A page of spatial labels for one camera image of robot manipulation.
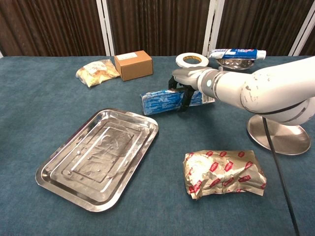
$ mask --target cardboard box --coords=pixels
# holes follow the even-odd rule
[[[123,81],[152,75],[152,58],[145,51],[114,56],[115,66]]]

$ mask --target brown curtain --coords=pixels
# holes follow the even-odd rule
[[[225,0],[217,48],[287,56],[314,0]]]
[[[315,56],[315,27],[306,40],[304,47],[300,53],[303,56]]]
[[[104,55],[95,0],[0,0],[4,56]]]
[[[202,53],[210,0],[108,0],[116,54]]]

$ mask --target blue package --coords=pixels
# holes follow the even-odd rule
[[[143,114],[152,115],[180,108],[183,96],[183,89],[161,90],[142,94],[140,97],[142,100]],[[198,106],[214,101],[213,98],[205,96],[199,91],[195,91],[189,106]]]

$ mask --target tray rim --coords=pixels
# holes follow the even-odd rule
[[[154,129],[152,131],[152,133],[148,136],[147,142],[142,146],[142,148],[139,150],[138,154],[135,156],[135,164],[132,165],[130,168],[133,169],[133,171],[130,173],[130,171],[128,171],[128,173],[125,175],[124,179],[122,180],[122,185],[117,189],[117,191],[114,193],[114,196],[107,201],[106,203],[102,204],[102,205],[94,205],[76,195],[73,195],[72,193],[59,188],[58,186],[51,184],[47,181],[45,181],[42,178],[42,171],[43,169],[46,167],[46,165],[60,152],[62,151],[69,143],[71,143],[76,136],[84,129],[86,128],[90,122],[100,113],[105,112],[105,111],[113,111],[113,112],[117,112],[117,113],[122,113],[125,115],[129,115],[132,117],[136,117],[136,118],[140,118],[143,120],[146,120],[150,123],[152,123],[154,125]],[[96,113],[94,113],[94,115],[92,115],[76,132],[74,132],[68,139],[67,141],[65,141],[59,148],[57,148],[56,151],[54,151],[53,154],[50,155],[50,157],[48,159],[46,159],[36,170],[36,174],[35,174],[35,180],[37,182],[37,184],[65,199],[67,199],[68,201],[88,210],[88,211],[92,211],[92,212],[100,212],[100,211],[105,211],[109,208],[111,208],[119,199],[119,197],[121,196],[121,194],[123,193],[125,187],[127,186],[127,184],[129,183],[132,175],[134,174],[134,170],[137,169],[138,165],[140,164],[143,156],[145,155],[146,151],[148,150],[149,146],[151,145],[152,141],[154,140],[155,136],[158,133],[158,123],[150,118],[150,117],[146,117],[146,116],[142,116],[133,112],[128,112],[128,111],[122,111],[119,109],[115,109],[115,108],[105,108],[102,110],[97,111]]]

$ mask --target plastic bag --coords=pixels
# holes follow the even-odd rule
[[[118,76],[118,71],[109,59],[93,61],[81,67],[75,74],[89,88]]]

